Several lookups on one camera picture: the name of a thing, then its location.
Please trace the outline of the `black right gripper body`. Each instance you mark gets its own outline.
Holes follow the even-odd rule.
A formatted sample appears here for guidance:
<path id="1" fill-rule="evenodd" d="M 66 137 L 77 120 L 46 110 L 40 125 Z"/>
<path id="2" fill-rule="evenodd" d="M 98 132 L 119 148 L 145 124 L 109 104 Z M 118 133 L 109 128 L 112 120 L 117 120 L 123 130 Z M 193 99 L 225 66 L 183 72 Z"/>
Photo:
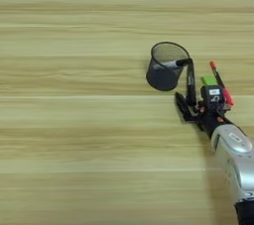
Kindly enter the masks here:
<path id="1" fill-rule="evenodd" d="M 217 127 L 230 123 L 225 117 L 224 111 L 219 106 L 209 109 L 202 102 L 199 102 L 196 109 L 197 114 L 194 115 L 191 120 L 201 131 L 204 131 L 208 137 L 212 136 Z"/>

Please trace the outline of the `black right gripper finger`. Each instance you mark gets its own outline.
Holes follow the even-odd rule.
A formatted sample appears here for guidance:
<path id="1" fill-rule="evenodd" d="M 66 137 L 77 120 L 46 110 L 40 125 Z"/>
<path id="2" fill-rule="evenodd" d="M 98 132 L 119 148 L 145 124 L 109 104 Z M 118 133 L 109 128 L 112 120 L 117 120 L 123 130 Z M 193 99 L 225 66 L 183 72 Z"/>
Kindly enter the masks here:
<path id="1" fill-rule="evenodd" d="M 180 93 L 177 92 L 175 94 L 175 99 L 176 99 L 176 103 L 177 103 L 179 110 L 182 112 L 183 118 L 187 122 L 193 122 L 194 117 L 189 110 L 189 106 L 188 106 L 185 98 Z"/>

